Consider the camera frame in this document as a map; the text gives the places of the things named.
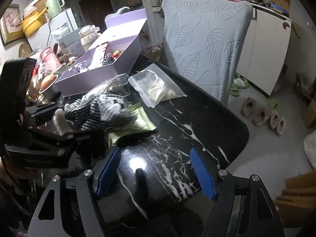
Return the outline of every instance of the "picture frame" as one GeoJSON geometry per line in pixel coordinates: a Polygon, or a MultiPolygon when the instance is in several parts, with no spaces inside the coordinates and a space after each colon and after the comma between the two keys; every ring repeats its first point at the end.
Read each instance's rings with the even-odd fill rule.
{"type": "Polygon", "coordinates": [[[4,45],[25,37],[20,25],[21,21],[19,5],[11,3],[0,19],[1,40],[4,45]]]}

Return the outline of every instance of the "yellow container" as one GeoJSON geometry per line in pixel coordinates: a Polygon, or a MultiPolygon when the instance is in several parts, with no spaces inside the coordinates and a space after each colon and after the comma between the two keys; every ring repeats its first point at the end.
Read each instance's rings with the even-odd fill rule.
{"type": "Polygon", "coordinates": [[[47,12],[48,7],[46,7],[42,12],[35,11],[31,13],[25,20],[21,21],[21,26],[23,32],[27,38],[29,38],[32,34],[35,33],[44,22],[42,20],[42,16],[47,12]]]}

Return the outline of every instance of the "black marble table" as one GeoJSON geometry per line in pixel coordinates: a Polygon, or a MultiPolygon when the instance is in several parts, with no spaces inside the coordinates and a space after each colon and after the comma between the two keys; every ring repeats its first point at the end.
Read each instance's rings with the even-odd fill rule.
{"type": "MultiPolygon", "coordinates": [[[[140,55],[131,74],[152,63],[152,60],[140,55]]],[[[138,92],[130,88],[128,103],[142,102],[157,129],[146,134],[126,136],[119,141],[122,159],[118,173],[109,195],[98,202],[109,227],[117,224],[129,227],[137,225],[200,192],[190,163],[192,147],[203,150],[218,167],[226,168],[245,148],[249,139],[246,125],[231,111],[194,84],[159,66],[187,97],[164,101],[155,108],[148,108],[138,92]]],[[[81,97],[66,97],[63,103],[72,103],[81,97]]],[[[91,168],[90,162],[83,161],[80,156],[72,161],[75,161],[77,172],[91,168]]],[[[46,174],[47,181],[53,174],[55,172],[46,174]]]]}

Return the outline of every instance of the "black and white striped fabric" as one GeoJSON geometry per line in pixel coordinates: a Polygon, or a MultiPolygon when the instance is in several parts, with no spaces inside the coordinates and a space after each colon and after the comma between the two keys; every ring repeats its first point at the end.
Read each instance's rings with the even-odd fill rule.
{"type": "Polygon", "coordinates": [[[124,98],[111,93],[97,93],[89,101],[78,99],[65,105],[65,117],[74,130],[126,129],[136,115],[126,110],[124,98]]]}

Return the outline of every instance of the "blue gripper pad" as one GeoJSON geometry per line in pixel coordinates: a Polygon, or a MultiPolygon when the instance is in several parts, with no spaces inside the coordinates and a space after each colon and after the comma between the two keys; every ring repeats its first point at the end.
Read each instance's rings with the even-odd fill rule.
{"type": "Polygon", "coordinates": [[[204,165],[202,159],[198,155],[195,148],[190,151],[190,160],[198,178],[200,186],[202,187],[203,193],[208,196],[211,200],[215,199],[216,192],[214,190],[214,179],[204,165]]]}
{"type": "Polygon", "coordinates": [[[108,160],[106,165],[104,166],[102,172],[100,173],[100,176],[98,178],[98,187],[95,191],[95,195],[97,200],[100,200],[101,198],[105,197],[110,189],[111,183],[114,179],[114,176],[116,174],[116,170],[119,167],[119,164],[121,162],[121,150],[118,147],[113,148],[115,149],[110,155],[110,158],[105,158],[104,161],[108,160]]]}

